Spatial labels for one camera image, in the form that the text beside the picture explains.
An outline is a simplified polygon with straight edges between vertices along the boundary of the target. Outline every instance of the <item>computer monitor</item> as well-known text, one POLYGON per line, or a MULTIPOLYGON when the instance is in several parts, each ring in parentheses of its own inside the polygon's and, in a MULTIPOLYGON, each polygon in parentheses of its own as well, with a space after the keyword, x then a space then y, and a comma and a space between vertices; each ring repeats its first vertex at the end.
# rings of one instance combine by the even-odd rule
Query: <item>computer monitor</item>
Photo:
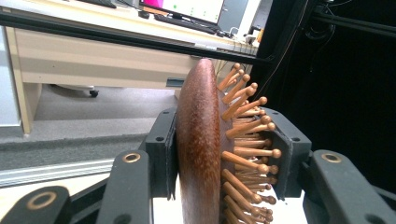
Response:
POLYGON ((218 24, 224 0, 140 0, 139 5, 171 13, 173 18, 186 17, 218 24))

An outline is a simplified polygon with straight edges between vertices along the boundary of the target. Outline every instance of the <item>gray carpet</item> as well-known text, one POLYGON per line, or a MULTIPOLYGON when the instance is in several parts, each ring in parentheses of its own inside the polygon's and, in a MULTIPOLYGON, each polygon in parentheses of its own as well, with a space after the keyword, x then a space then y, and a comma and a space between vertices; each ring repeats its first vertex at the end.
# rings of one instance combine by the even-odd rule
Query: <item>gray carpet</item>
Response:
POLYGON ((33 131, 0 138, 0 170, 114 158, 137 149, 161 111, 177 106, 172 90, 43 85, 33 131))

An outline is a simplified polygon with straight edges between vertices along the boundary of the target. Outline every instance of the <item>hairbrush bristle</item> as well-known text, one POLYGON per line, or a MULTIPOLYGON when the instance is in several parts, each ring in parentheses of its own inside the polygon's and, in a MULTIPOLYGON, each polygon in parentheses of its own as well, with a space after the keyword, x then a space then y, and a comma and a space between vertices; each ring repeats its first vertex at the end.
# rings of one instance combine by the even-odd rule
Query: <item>hairbrush bristle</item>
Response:
POLYGON ((273 221, 265 204, 275 204, 276 198, 261 192, 277 181, 279 168, 267 162, 280 158, 281 150, 270 149, 272 141, 262 132, 276 126, 259 108, 265 97, 248 101, 258 85, 245 87, 250 76, 239 68, 236 63, 216 87, 213 65, 203 59, 191 69, 180 93, 177 148, 185 223, 273 221), (222 92, 232 85, 227 94, 222 92))

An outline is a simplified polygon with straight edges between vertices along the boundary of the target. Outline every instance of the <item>desk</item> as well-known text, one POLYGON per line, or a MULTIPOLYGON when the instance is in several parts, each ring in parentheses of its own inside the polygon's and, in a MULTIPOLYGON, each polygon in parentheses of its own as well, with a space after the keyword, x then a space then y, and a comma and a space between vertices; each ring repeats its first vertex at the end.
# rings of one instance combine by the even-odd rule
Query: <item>desk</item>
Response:
MULTIPOLYGON (((228 38, 155 21, 152 17, 139 18, 133 8, 113 9, 75 0, 15 0, 1 2, 0 6, 15 14, 118 29, 125 34, 161 41, 246 54, 257 51, 256 47, 228 38)), ((185 54, 9 27, 7 39, 25 133, 32 130, 42 83, 163 89, 169 77, 184 78, 197 61, 185 54)), ((221 63, 214 61, 216 67, 222 67, 221 63)), ((219 77, 224 76, 232 64, 228 63, 219 77)))

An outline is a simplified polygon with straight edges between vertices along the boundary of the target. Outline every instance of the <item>black metal bar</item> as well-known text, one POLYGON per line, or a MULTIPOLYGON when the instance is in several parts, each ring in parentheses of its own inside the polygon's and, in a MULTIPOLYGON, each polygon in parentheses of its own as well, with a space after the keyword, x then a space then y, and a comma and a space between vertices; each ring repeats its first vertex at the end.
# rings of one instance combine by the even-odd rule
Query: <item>black metal bar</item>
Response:
POLYGON ((334 25, 340 25, 351 29, 361 30, 377 35, 396 37, 396 27, 382 25, 368 21, 358 21, 324 13, 317 13, 312 17, 316 21, 324 21, 334 25))
POLYGON ((317 150, 305 181, 304 211, 308 223, 396 223, 396 216, 344 155, 317 150))
POLYGON ((113 163, 96 224, 153 223, 149 155, 125 151, 113 163))
POLYGON ((264 108, 264 110, 276 124, 276 130, 263 132, 262 135, 272 140, 272 148, 282 150, 280 159, 269 160, 270 165, 274 164, 279 167, 277 183, 274 186, 276 196, 280 200, 298 198, 302 190, 297 182, 298 170, 300 163, 308 160, 312 143, 281 113, 269 108, 264 108))
POLYGON ((73 216, 80 213, 87 207, 101 202, 103 194, 105 193, 106 184, 107 178, 73 195, 70 198, 73 216))
POLYGON ((396 194, 376 186, 373 186, 373 188, 396 214, 396 194))
POLYGON ((248 63, 248 64, 268 64, 264 59, 244 54, 216 51, 210 49, 200 49, 188 45, 176 44, 170 41, 158 41, 153 38, 142 38, 126 35, 121 31, 104 29, 100 26, 86 27, 76 24, 68 24, 66 20, 51 21, 39 19, 30 16, 16 15, 9 12, 0 11, 0 25, 10 26, 20 29, 38 31, 55 35, 66 35, 77 38, 97 40, 125 46, 133 46, 145 49, 157 49, 181 54, 190 54, 194 56, 221 59, 231 62, 248 63))
POLYGON ((175 198, 178 172, 175 114, 176 108, 165 109, 155 120, 139 150, 148 153, 151 197, 175 198))

